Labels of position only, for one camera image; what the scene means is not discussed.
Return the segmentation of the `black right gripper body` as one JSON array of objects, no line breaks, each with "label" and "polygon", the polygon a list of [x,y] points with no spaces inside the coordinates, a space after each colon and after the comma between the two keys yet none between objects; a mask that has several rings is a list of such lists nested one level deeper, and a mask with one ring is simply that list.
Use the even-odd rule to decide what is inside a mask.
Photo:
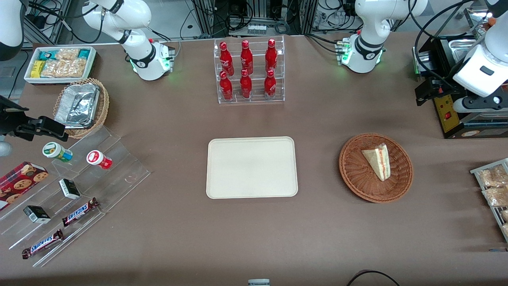
[{"label": "black right gripper body", "polygon": [[29,119],[22,107],[4,96],[0,96],[0,132],[1,135],[13,134],[17,128],[26,124]]}]

